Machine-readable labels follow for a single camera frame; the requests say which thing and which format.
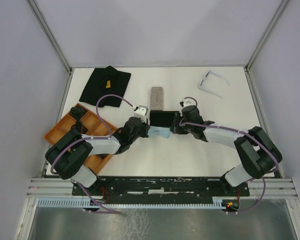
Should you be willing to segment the black rectangular case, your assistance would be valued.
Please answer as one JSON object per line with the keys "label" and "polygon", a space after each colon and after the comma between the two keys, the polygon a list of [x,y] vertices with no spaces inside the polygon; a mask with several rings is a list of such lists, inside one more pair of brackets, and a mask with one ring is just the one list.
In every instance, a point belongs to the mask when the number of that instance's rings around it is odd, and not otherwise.
{"label": "black rectangular case", "polygon": [[176,111],[151,110],[149,114],[150,126],[170,128],[176,113]]}

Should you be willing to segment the blue cloth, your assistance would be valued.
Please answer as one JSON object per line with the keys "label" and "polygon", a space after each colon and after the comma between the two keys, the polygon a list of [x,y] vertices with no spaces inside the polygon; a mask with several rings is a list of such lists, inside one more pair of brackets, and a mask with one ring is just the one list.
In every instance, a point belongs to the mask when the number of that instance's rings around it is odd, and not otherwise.
{"label": "blue cloth", "polygon": [[150,126],[148,130],[148,136],[155,137],[155,136],[160,136],[162,138],[168,139],[171,135],[171,131],[167,127],[159,127],[159,126]]}

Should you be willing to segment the lavender sunglasses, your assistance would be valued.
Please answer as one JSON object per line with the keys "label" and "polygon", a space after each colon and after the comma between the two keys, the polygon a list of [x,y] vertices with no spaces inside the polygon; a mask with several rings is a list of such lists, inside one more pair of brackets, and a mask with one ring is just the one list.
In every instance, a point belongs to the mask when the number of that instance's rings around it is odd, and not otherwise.
{"label": "lavender sunglasses", "polygon": [[218,92],[216,92],[216,90],[219,89],[222,81],[225,82],[228,86],[230,86],[229,81],[225,77],[223,77],[222,75],[220,75],[210,69],[204,75],[204,77],[199,82],[197,87],[199,90],[201,90],[207,94],[210,94],[210,95],[213,95],[215,97],[222,99],[223,96],[221,94],[219,94]]}

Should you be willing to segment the grey glasses case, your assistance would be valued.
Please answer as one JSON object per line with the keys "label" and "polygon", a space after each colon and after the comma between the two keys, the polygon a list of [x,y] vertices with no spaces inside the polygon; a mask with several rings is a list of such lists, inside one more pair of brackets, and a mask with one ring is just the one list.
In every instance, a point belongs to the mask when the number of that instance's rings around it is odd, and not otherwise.
{"label": "grey glasses case", "polygon": [[150,93],[150,110],[164,110],[164,89],[161,86],[153,86]]}

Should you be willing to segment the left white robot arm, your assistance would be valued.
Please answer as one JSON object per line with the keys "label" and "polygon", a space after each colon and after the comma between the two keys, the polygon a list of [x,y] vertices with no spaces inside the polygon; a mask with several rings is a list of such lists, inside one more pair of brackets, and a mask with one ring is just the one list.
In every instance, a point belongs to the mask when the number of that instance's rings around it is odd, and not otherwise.
{"label": "left white robot arm", "polygon": [[147,138],[149,129],[148,119],[135,116],[111,136],[90,136],[71,129],[46,152],[45,159],[61,179],[79,183],[89,195],[96,195],[101,183],[97,174],[84,166],[85,160],[92,155],[122,154],[138,138]]}

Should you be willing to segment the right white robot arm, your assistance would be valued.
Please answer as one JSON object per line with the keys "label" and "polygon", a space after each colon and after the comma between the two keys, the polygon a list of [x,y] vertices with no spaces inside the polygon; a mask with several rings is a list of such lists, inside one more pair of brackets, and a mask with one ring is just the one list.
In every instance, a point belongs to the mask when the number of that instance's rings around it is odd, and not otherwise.
{"label": "right white robot arm", "polygon": [[276,172],[283,156],[267,133],[259,126],[238,130],[221,126],[214,121],[204,121],[196,105],[181,103],[170,131],[174,134],[191,134],[195,139],[221,144],[237,151],[240,164],[228,170],[219,183],[226,196],[237,191],[238,186],[252,179]]}

